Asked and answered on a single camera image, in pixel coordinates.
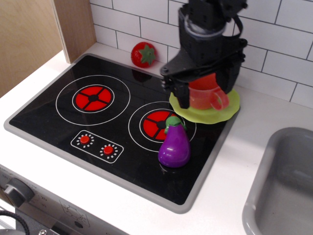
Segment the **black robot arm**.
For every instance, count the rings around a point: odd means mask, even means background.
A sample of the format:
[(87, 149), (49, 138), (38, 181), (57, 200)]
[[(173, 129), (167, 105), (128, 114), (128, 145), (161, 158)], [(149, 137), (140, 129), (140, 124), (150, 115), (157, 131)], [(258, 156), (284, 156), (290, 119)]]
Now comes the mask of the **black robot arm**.
[(190, 105), (189, 82), (206, 75), (214, 73), (226, 94), (232, 90), (245, 60), (247, 40), (241, 33), (223, 33), (230, 21), (242, 32), (238, 13), (247, 7), (246, 0), (190, 0), (179, 9), (180, 50), (160, 73), (163, 88), (174, 94), (181, 108)]

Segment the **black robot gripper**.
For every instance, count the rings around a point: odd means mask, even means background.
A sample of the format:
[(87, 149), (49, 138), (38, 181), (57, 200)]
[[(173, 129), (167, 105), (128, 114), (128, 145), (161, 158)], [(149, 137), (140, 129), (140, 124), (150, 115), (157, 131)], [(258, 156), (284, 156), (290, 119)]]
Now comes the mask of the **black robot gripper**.
[(216, 82), (227, 94), (232, 89), (240, 72), (247, 40), (235, 36), (195, 35), (179, 27), (180, 50), (178, 54), (161, 68), (161, 84), (164, 90), (174, 94), (179, 106), (188, 109), (188, 83), (211, 73), (216, 74)]

